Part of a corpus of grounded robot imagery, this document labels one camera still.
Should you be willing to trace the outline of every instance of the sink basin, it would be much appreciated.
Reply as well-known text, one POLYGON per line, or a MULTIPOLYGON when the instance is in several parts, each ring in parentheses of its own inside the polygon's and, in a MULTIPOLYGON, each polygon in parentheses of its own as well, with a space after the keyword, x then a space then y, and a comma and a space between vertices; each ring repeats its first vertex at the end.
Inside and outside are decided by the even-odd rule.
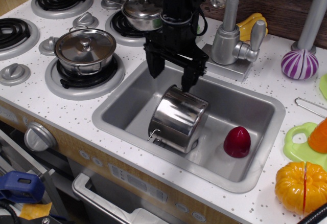
POLYGON ((257 183, 285 116, 276 99, 204 76, 190 93, 210 103, 197 146, 184 154, 148 139, 151 117, 165 91, 180 86, 183 71, 167 62, 153 79, 143 62, 95 110, 94 125, 231 192, 250 191, 257 183), (233 158, 223 149, 228 132, 245 127, 251 136, 248 156, 233 158))

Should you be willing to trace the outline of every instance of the electric coil burner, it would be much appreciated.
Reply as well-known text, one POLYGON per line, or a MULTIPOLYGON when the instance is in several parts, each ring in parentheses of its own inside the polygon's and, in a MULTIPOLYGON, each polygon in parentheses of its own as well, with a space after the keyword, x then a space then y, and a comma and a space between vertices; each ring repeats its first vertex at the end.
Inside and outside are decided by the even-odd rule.
POLYGON ((115 53, 105 69, 84 76, 67 72, 55 58, 45 71, 45 82, 53 94, 63 99, 89 100, 113 91, 123 81, 124 75, 124 64, 115 53))
POLYGON ((87 11, 93 0, 32 0, 32 11, 43 18, 63 19, 87 11))
POLYGON ((105 24, 105 30, 109 32, 120 45, 142 47, 145 43, 145 37, 143 36, 144 32, 132 28, 121 11, 118 11, 108 18, 105 24))
POLYGON ((40 33, 30 21, 19 18, 0 19, 0 60, 19 56, 30 50, 40 33))

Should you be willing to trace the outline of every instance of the faucet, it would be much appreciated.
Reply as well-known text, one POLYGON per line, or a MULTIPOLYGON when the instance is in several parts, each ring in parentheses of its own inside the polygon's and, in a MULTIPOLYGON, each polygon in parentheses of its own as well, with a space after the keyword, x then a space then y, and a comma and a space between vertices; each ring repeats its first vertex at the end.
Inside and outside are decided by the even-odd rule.
POLYGON ((251 41, 240 41, 240 29, 236 25, 239 0, 226 0, 223 24, 218 28, 212 46, 211 59, 222 65, 233 64, 238 59, 256 61, 260 45, 266 35, 266 23, 258 20, 251 30, 251 41))

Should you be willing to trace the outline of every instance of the stainless steel pot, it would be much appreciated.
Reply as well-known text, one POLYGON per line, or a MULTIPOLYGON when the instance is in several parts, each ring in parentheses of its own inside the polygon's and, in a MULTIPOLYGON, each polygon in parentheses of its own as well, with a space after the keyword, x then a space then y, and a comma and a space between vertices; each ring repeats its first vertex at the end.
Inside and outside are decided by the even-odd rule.
POLYGON ((188 153, 200 137, 208 117, 208 107, 208 102, 171 86, 153 113, 148 134, 188 153))
POLYGON ((93 75, 108 66, 116 49, 116 40, 98 29, 79 29, 61 36, 55 55, 65 71, 75 75, 93 75))
POLYGON ((121 6, 121 11, 137 30, 153 31, 162 27, 161 0, 126 0, 121 6))

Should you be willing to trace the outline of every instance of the oven handle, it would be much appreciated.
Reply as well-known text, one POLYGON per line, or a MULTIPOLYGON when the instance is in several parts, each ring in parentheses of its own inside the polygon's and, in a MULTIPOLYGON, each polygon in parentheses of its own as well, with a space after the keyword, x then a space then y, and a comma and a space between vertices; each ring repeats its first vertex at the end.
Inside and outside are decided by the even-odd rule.
POLYGON ((93 206, 122 224, 168 224, 145 209, 136 209, 132 213, 120 209, 113 203, 89 190, 91 179, 80 173, 73 181, 73 192, 83 202, 93 206))

